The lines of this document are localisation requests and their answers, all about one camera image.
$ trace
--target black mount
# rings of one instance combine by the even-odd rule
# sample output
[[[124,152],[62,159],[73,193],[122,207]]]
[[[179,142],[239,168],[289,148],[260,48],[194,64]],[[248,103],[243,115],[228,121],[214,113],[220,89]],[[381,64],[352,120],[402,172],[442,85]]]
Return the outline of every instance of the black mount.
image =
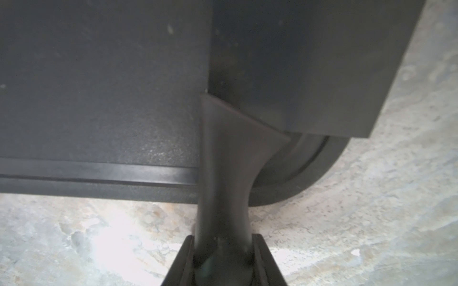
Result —
[[[226,102],[202,96],[201,168],[195,236],[188,236],[163,285],[286,285],[248,199],[256,176],[290,137]]]

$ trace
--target gray concrete surface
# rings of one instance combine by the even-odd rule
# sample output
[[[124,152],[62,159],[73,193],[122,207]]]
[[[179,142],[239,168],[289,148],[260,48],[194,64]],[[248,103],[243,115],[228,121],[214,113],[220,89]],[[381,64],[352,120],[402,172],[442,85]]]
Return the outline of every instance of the gray concrete surface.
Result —
[[[159,285],[196,207],[0,194],[0,285]],[[289,285],[458,285],[458,1],[431,0],[370,139],[250,209]]]

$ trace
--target textured plastic surface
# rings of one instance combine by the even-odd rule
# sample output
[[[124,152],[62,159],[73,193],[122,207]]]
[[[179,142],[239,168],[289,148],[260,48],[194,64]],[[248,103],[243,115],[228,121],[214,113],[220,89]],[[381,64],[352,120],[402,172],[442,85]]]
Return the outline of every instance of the textured plastic surface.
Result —
[[[0,6],[0,157],[198,167],[211,1]]]
[[[216,0],[208,90],[280,130],[368,137],[424,0]]]
[[[209,88],[276,127],[322,134],[304,135],[301,160],[266,166],[250,194],[286,199],[372,128],[422,5],[228,3],[4,1],[0,192],[195,203]]]

